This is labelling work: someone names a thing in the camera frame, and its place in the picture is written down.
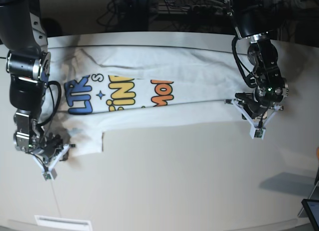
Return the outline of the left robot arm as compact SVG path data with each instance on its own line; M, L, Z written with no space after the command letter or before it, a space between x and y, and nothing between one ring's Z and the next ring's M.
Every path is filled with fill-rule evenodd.
M252 93L236 93L235 98L251 119L262 119L289 92L287 80L278 67L278 52L269 37L274 26L258 0L223 1L236 32L231 44L232 54L244 82L253 89ZM247 56L252 70L243 64L237 53L238 40L245 38L250 40Z

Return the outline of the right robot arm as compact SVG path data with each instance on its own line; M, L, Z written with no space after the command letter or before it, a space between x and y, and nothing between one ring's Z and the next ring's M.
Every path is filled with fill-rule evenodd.
M61 136L48 132L62 90L49 80L51 54L39 0L0 0L0 40L8 49L5 70L10 75L9 101L16 108L15 148L43 166L67 160Z

